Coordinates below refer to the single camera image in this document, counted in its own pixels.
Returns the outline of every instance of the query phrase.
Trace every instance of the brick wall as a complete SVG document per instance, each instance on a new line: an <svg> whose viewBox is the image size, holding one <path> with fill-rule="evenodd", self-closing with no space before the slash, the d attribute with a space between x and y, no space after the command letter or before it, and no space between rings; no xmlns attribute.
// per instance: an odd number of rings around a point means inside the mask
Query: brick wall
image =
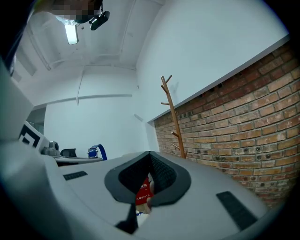
<svg viewBox="0 0 300 240"><path fill-rule="evenodd" d="M283 200L300 172L299 78L285 44L178 107L187 159L229 174L270 207ZM171 114L155 127L160 151L179 156Z"/></svg>

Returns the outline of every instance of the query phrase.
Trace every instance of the black camera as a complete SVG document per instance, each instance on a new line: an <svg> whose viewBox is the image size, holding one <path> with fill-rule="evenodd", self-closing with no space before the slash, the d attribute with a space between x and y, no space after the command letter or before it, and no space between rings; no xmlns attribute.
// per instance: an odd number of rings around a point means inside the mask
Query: black camera
<svg viewBox="0 0 300 240"><path fill-rule="evenodd" d="M94 31L98 27L100 27L103 23L107 22L110 14L111 13L109 11L105 11L101 15L97 15L97 16L93 17L93 19L89 21L90 29L92 31Z"/></svg>

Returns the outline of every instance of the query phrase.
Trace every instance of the white wall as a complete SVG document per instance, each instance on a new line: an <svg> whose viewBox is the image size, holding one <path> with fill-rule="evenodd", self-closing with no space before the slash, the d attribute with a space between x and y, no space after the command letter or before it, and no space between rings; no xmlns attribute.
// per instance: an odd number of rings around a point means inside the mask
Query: white wall
<svg viewBox="0 0 300 240"><path fill-rule="evenodd" d="M54 70L45 76L35 76L19 87L34 106L54 101L86 96L130 95L136 90L136 73L120 67L86 66Z"/></svg>
<svg viewBox="0 0 300 240"><path fill-rule="evenodd" d="M178 105L242 70L241 65L249 66L255 56L268 54L287 34L260 0L169 0L137 63L142 117L150 121L168 110L160 104L166 101L161 75L173 75L168 86Z"/></svg>
<svg viewBox="0 0 300 240"><path fill-rule="evenodd" d="M134 114L132 97L137 92L135 71L118 67L87 66L80 83L80 69L68 68L57 78L36 80L25 89L35 106L47 104L44 135L57 141L60 150L76 148L77 156L102 144L108 159L124 154L158 150L157 139L148 141L155 129ZM79 90L79 105L75 98Z"/></svg>
<svg viewBox="0 0 300 240"><path fill-rule="evenodd" d="M40 108L37 110L31 111L27 121L32 123L43 123L45 121L46 108Z"/></svg>
<svg viewBox="0 0 300 240"><path fill-rule="evenodd" d="M133 116L131 97L105 97L49 104L44 135L60 150L76 148L87 157L88 148L102 144L108 159L149 150L143 124Z"/></svg>

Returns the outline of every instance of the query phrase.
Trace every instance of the ceiling light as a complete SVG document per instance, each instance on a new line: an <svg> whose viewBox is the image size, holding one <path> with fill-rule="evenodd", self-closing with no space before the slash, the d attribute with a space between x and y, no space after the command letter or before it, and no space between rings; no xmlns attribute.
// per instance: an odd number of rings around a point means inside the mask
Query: ceiling light
<svg viewBox="0 0 300 240"><path fill-rule="evenodd" d="M76 25L65 25L67 40L69 45L78 43L78 35Z"/></svg>

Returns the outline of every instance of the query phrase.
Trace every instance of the black vent slot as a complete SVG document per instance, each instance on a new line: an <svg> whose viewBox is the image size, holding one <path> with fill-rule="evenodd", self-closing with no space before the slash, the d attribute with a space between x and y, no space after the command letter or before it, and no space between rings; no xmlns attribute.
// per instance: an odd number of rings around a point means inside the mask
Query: black vent slot
<svg viewBox="0 0 300 240"><path fill-rule="evenodd" d="M231 192L218 193L217 198L241 231L257 221L257 218Z"/></svg>
<svg viewBox="0 0 300 240"><path fill-rule="evenodd" d="M80 178L83 177L85 175L88 175L85 171L80 171L80 172L75 172L75 173L70 173L70 174L66 174L64 175L64 178L66 181L75 179L75 178Z"/></svg>
<svg viewBox="0 0 300 240"><path fill-rule="evenodd" d="M151 155L150 174L154 181L155 194L171 186L176 180L176 172L167 164Z"/></svg>

